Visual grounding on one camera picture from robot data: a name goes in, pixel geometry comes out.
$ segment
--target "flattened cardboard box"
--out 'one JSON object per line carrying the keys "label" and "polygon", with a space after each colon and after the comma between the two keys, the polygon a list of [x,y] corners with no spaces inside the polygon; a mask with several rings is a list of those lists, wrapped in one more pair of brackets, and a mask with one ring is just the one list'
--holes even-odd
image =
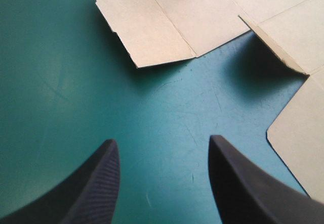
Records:
{"label": "flattened cardboard box", "polygon": [[97,0],[137,67],[198,57],[247,31],[310,75],[268,130],[307,193],[324,202],[324,0]]}
{"label": "flattened cardboard box", "polygon": [[199,57],[248,31],[233,0],[97,0],[137,67]]}

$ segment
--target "cardboard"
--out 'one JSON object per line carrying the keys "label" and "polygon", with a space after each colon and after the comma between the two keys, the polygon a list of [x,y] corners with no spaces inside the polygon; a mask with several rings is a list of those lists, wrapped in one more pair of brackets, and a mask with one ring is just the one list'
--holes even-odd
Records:
{"label": "cardboard", "polygon": [[137,67],[199,57],[248,31],[233,0],[97,0]]}
{"label": "cardboard", "polygon": [[309,75],[268,140],[310,197],[324,202],[324,0],[250,1],[236,1],[240,17],[287,66]]}

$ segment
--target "scratch mark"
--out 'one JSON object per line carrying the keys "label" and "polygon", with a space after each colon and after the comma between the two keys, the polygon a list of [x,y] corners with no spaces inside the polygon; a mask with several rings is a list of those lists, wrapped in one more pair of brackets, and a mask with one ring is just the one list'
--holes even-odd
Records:
{"label": "scratch mark", "polygon": [[40,73],[37,70],[36,70],[36,73],[41,78],[41,80],[43,81],[43,83],[45,85],[47,85],[51,90],[53,90],[54,97],[53,97],[53,100],[52,100],[52,105],[50,107],[51,109],[49,110],[49,115],[48,115],[47,121],[45,123],[45,130],[44,130],[42,139],[41,139],[40,144],[39,144],[38,149],[37,149],[36,158],[35,158],[35,162],[34,162],[35,165],[38,164],[39,156],[41,155],[41,153],[43,151],[43,148],[45,147],[46,139],[47,139],[47,136],[48,136],[48,130],[49,130],[49,128],[50,128],[50,126],[52,124],[52,121],[53,121],[52,114],[55,113],[55,110],[57,108],[58,97],[67,101],[67,98],[65,98],[63,95],[61,95],[59,93],[59,91],[62,90],[62,85],[63,85],[63,81],[64,81],[64,78],[65,78],[64,63],[63,62],[61,62],[61,68],[60,68],[60,72],[59,72],[59,78],[58,78],[58,83],[57,83],[56,89],[53,88],[53,87],[51,87],[46,82],[46,80],[44,80],[42,78],[42,76],[40,75]]}
{"label": "scratch mark", "polygon": [[190,112],[190,111],[181,111],[181,110],[170,110],[170,112],[175,112],[175,113],[182,113],[182,114],[191,114],[191,115],[194,115],[194,116],[197,116],[196,113],[193,113],[193,112]]}
{"label": "scratch mark", "polygon": [[148,198],[148,192],[146,192],[146,201],[147,201],[147,204],[150,208],[152,208],[152,205],[151,205],[151,202],[150,202],[150,199]]}
{"label": "scratch mark", "polygon": [[221,104],[219,103],[219,99],[218,99],[218,96],[217,96],[216,90],[215,90],[214,87],[213,87],[213,89],[214,89],[214,94],[215,94],[215,97],[216,97],[216,99],[217,99],[217,103],[218,103],[219,109],[221,110],[221,112],[223,112],[223,110],[222,110],[222,106],[221,106]]}
{"label": "scratch mark", "polygon": [[187,126],[186,124],[184,124],[184,125],[185,125],[185,127],[187,128],[187,131],[189,132],[189,134],[190,134],[191,138],[193,139],[194,143],[196,144],[196,146],[198,146],[198,144],[197,144],[195,138],[193,137],[191,131],[189,130],[188,126]]}
{"label": "scratch mark", "polygon": [[156,93],[157,91],[159,91],[162,87],[164,87],[165,85],[168,85],[170,83],[175,83],[175,82],[179,82],[181,80],[175,80],[175,81],[168,81],[166,83],[163,83],[161,86],[159,86],[154,92]]}
{"label": "scratch mark", "polygon": [[37,76],[39,76],[40,80],[58,97],[61,99],[68,101],[67,97],[63,96],[60,92],[57,91],[57,89],[53,88],[42,76],[41,74],[36,70]]}
{"label": "scratch mark", "polygon": [[141,157],[137,162],[133,163],[125,172],[125,174],[128,174],[129,172],[131,172],[134,167],[138,166],[140,162],[142,162],[145,158]]}

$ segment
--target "green floor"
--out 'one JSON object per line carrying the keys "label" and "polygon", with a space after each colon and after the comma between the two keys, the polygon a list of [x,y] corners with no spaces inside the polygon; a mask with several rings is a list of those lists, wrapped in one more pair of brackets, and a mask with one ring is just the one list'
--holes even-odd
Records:
{"label": "green floor", "polygon": [[0,216],[117,140],[113,223],[220,223],[210,134],[301,188],[266,140],[305,78],[249,32],[191,61],[135,69],[95,0],[0,0]]}

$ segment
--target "cardboard edge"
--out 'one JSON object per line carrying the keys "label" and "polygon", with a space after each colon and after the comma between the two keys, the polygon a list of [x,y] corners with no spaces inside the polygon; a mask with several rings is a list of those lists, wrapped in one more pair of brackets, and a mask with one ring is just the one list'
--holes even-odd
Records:
{"label": "cardboard edge", "polygon": [[[304,83],[300,86],[300,88],[302,86],[305,85],[306,81],[310,79],[311,76],[308,76],[307,79],[304,81]],[[280,157],[280,155],[277,153],[277,151],[275,150],[274,145],[271,143],[273,140],[271,140],[271,135],[273,134],[272,131],[272,126],[274,124],[274,122],[278,119],[278,117],[281,115],[281,113],[283,112],[283,110],[288,106],[288,104],[291,102],[291,100],[295,97],[295,95],[298,93],[298,91],[300,90],[300,88],[294,93],[294,95],[289,99],[289,101],[286,103],[286,105],[280,110],[280,112],[277,114],[276,118],[272,121],[272,123],[270,124],[270,126],[268,127],[267,131],[266,131],[266,137],[267,140],[270,144],[270,146],[272,147],[272,149],[276,152],[276,154]]]}
{"label": "cardboard edge", "polygon": [[113,26],[108,22],[108,20],[106,19],[106,17],[103,15],[103,11],[100,9],[100,5],[98,4],[98,1],[96,1],[96,6],[97,6],[97,8],[99,9],[99,11],[100,11],[101,15],[103,16],[103,18],[106,20],[106,22],[107,22],[107,24],[108,24],[110,30],[111,30],[112,32],[114,32],[114,33],[117,33],[116,30],[113,28]]}
{"label": "cardboard edge", "polygon": [[267,138],[267,142],[269,144],[269,146],[272,148],[272,150],[275,152],[275,154],[277,155],[277,157],[280,159],[280,161],[285,165],[285,167],[287,168],[287,170],[290,172],[290,174],[293,176],[293,178],[295,179],[295,181],[298,183],[299,187],[302,188],[302,190],[305,192],[305,194],[310,197],[309,193],[305,190],[305,188],[302,186],[302,184],[299,182],[299,180],[297,179],[297,177],[294,175],[294,173],[290,170],[290,167],[285,163],[285,161],[281,158],[281,156],[279,155],[279,153],[276,151],[274,145],[271,143],[270,137],[269,137],[269,130],[271,128],[271,126],[267,129],[266,131],[266,138]]}
{"label": "cardboard edge", "polygon": [[295,62],[295,60],[284,51],[266,32],[253,23],[246,15],[239,15],[239,18],[255,32],[255,34],[271,49],[271,51],[289,68],[307,75],[307,73]]}
{"label": "cardboard edge", "polygon": [[197,54],[193,58],[199,58],[201,56],[204,56],[204,55],[208,54],[209,52],[214,51],[214,50],[216,50],[216,49],[218,49],[218,48],[220,48],[220,47],[222,47],[222,46],[224,46],[224,45],[232,42],[233,40],[235,40],[235,39],[243,36],[244,34],[250,32],[250,31],[251,31],[251,29],[249,27],[246,27],[246,29],[244,31],[242,31],[241,33],[235,35],[234,37],[231,37],[230,39],[224,40],[223,42],[221,42],[221,44],[219,46],[213,47],[212,49],[208,49],[208,50],[204,51],[203,53]]}

